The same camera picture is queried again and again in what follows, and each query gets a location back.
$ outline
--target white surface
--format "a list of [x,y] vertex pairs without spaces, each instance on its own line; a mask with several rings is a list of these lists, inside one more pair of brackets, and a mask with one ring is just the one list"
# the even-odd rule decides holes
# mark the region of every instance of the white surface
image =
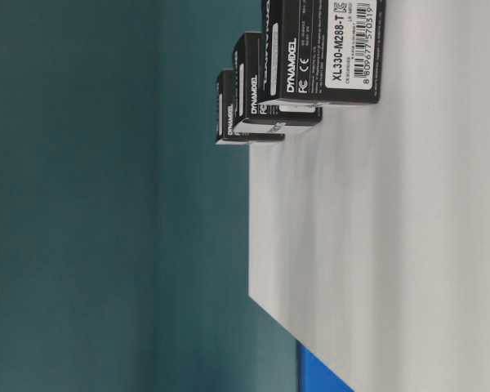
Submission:
[[251,146],[250,296],[362,391],[490,391],[490,0],[389,0],[381,103]]

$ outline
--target green wall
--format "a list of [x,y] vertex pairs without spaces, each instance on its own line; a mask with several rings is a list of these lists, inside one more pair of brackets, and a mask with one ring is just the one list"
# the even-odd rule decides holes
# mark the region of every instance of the green wall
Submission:
[[247,150],[212,144],[259,23],[256,0],[0,0],[0,392],[296,390],[247,298]]

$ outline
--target ce mark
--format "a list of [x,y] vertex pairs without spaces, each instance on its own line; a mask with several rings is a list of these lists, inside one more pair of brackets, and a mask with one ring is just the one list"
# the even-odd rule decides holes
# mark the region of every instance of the ce mark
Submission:
[[307,72],[309,70],[309,66],[307,65],[309,63],[309,59],[300,59],[300,63],[300,71]]

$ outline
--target blue surface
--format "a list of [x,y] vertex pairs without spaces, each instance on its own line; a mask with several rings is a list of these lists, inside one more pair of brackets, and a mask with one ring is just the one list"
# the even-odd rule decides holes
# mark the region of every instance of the blue surface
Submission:
[[300,355],[300,392],[352,392],[353,390],[303,345]]

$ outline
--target product box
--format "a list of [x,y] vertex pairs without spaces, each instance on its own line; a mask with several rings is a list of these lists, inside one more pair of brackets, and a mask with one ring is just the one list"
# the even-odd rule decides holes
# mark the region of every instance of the product box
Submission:
[[238,133],[303,132],[321,121],[321,108],[260,105],[261,33],[242,35],[233,51],[234,130]]
[[237,134],[234,132],[233,98],[234,72],[224,69],[216,80],[216,144],[245,145],[253,142],[277,142],[285,139],[284,134]]
[[261,102],[380,99],[385,0],[262,0]]

